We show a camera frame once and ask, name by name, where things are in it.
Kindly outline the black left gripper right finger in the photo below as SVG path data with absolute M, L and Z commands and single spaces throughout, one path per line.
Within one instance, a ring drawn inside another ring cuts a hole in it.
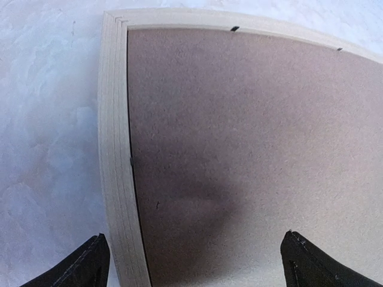
M 339 263 L 297 231 L 286 232 L 280 251 L 288 287 L 381 286 Z

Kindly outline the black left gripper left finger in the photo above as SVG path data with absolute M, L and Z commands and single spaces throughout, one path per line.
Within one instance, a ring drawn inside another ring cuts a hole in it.
M 97 286 L 106 287 L 110 249 L 104 234 L 92 236 L 65 259 L 24 287 Z

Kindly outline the light wooden picture frame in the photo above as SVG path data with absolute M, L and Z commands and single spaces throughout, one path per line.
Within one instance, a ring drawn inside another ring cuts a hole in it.
M 150 286 L 136 203 L 128 112 L 128 33 L 138 29 L 209 29 L 277 36 L 382 62 L 382 56 L 340 38 L 290 22 L 195 8 L 104 12 L 98 72 L 98 145 L 111 253 L 121 286 Z

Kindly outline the brown hardboard backing panel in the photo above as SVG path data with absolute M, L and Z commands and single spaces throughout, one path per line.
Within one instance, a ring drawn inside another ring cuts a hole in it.
M 154 286 L 284 286 L 297 231 L 382 281 L 382 65 L 213 30 L 135 30 L 132 154 Z

